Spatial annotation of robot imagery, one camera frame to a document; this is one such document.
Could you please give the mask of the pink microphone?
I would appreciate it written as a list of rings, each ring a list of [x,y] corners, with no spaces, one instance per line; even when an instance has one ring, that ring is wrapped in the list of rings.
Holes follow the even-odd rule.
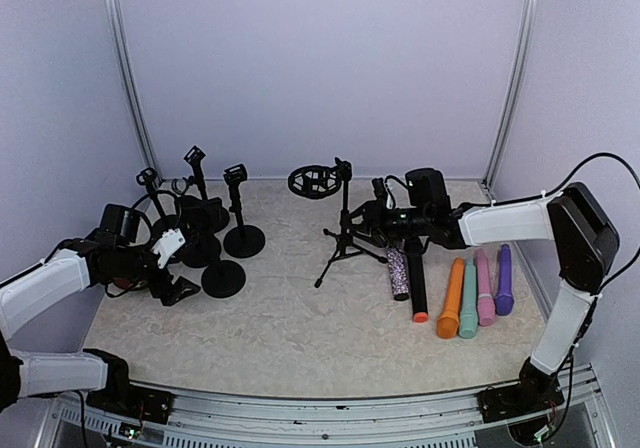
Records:
[[[483,249],[478,249],[475,253],[475,266],[477,271],[477,312],[479,325],[489,327],[495,323],[496,308],[491,292],[489,260]]]

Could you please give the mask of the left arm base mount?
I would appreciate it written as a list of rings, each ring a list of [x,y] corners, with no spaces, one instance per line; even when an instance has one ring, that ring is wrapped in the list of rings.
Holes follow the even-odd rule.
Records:
[[[130,385],[120,398],[104,390],[90,392],[87,397],[88,405],[93,408],[162,425],[168,422],[173,402],[174,395],[168,391],[138,385]]]

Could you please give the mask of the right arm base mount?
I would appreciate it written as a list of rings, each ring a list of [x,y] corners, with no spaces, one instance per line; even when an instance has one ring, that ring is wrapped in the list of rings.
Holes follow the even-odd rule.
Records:
[[[484,423],[504,421],[561,406],[565,402],[560,389],[542,395],[525,393],[519,384],[489,387],[476,395]]]

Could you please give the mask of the orange mic round stand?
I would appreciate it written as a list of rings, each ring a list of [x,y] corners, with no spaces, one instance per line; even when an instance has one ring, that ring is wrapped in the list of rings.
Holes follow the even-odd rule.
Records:
[[[224,237],[224,249],[234,258],[251,258],[263,250],[266,238],[261,229],[247,225],[244,221],[240,185],[248,180],[245,165],[237,164],[225,169],[223,178],[228,187],[231,202],[229,212],[235,216],[236,220],[236,226]]]

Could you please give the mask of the teal mic round stand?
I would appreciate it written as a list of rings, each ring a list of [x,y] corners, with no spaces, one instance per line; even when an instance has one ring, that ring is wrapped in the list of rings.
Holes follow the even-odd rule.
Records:
[[[183,247],[180,261],[190,268],[205,268],[219,260],[221,251],[221,244],[216,237],[199,239]]]

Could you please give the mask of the glitter silver microphone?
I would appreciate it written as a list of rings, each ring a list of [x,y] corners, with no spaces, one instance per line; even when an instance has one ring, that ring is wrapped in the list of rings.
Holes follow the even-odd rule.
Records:
[[[410,298],[410,293],[404,254],[397,247],[390,246],[386,250],[386,256],[393,299],[406,301]]]

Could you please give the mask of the teal microphone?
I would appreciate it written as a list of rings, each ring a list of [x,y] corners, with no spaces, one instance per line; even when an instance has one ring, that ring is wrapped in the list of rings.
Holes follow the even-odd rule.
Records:
[[[477,269],[472,258],[465,260],[458,335],[463,339],[476,336],[479,318],[477,310]]]

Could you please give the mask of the purple mic round stand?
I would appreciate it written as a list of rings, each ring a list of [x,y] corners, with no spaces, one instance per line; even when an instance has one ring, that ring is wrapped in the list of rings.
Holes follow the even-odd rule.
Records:
[[[191,167],[193,172],[193,180],[194,184],[197,187],[197,190],[200,194],[200,198],[203,201],[207,201],[209,199],[208,192],[205,183],[204,172],[202,169],[202,161],[206,157],[206,154],[196,145],[193,145],[191,149],[184,156],[184,160]],[[218,218],[213,222],[213,232],[218,233],[221,232],[224,228],[228,226],[230,222],[230,214],[226,208],[220,206],[218,209]]]

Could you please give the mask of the glitter mic round stand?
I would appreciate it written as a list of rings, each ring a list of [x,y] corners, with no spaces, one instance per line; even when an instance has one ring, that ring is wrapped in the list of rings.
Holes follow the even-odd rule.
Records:
[[[218,218],[218,209],[223,206],[219,197],[203,201],[194,195],[183,193],[178,196],[176,205],[181,211],[179,228],[185,237],[183,247],[194,244],[199,239],[216,237],[217,233],[213,232],[213,222]],[[179,261],[183,247],[176,254]],[[246,282],[246,274],[241,265],[231,260],[224,260],[221,255],[217,262],[203,268],[204,272],[201,276],[203,291],[210,297],[218,299],[234,296]]]

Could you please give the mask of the purple microphone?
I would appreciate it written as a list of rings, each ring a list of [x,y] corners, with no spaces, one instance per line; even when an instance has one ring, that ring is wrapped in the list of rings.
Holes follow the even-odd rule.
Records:
[[[496,314],[509,315],[515,304],[512,288],[512,256],[508,244],[502,244],[498,256],[498,290],[494,297]]]

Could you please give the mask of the black microphone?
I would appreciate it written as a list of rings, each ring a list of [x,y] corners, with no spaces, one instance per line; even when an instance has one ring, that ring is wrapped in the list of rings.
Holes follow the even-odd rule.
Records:
[[[413,322],[425,323],[429,319],[423,264],[423,244],[418,237],[405,241],[404,252],[412,304]]]

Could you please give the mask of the orange microphone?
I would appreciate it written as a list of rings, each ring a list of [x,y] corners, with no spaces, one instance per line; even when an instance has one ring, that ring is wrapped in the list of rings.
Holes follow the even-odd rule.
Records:
[[[442,339],[453,338],[459,329],[459,311],[464,284],[465,262],[455,258],[450,269],[442,312],[437,320],[437,335]]]

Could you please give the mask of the pink mic round stand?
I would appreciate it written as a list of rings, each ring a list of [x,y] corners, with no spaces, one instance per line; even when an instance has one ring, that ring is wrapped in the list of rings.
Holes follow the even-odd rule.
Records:
[[[156,183],[159,181],[159,175],[152,167],[143,169],[137,176],[136,182],[139,186],[142,186],[146,190],[146,194],[140,197],[133,205],[133,209],[140,207],[145,201],[150,200],[154,206],[158,219],[151,225],[150,233],[152,238],[159,238],[168,229],[176,229],[179,227],[181,213],[179,206],[175,205],[176,212],[174,214],[168,214],[161,201],[161,195],[170,196],[174,202],[177,202],[177,196],[171,191],[162,190],[156,187]]]

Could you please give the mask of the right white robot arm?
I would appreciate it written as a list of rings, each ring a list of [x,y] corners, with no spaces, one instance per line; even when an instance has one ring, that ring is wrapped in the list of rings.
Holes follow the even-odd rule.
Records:
[[[354,210],[345,226],[378,245],[414,236],[451,250],[511,241],[554,242],[560,290],[528,361],[540,373],[529,374],[511,391],[518,410],[535,410],[551,392],[543,374],[551,376],[564,364],[611,269],[620,246],[616,228],[582,182],[554,195],[485,205],[464,202],[458,207],[452,207],[443,175],[436,169],[411,170],[405,183],[409,207],[388,207],[385,184],[375,179],[374,199]]]

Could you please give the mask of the black tripod mic stand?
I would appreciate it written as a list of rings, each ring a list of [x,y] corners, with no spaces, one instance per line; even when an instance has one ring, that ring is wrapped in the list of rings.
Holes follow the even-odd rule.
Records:
[[[323,238],[333,242],[333,251],[314,282],[316,289],[322,286],[326,275],[336,263],[362,256],[370,257],[383,265],[388,263],[385,256],[364,245],[373,244],[371,237],[355,232],[355,213],[350,209],[352,180],[352,164],[339,157],[335,157],[331,165],[309,164],[296,168],[287,178],[287,186],[294,195],[318,206],[330,208],[330,218],[334,222],[332,226],[322,229]]]

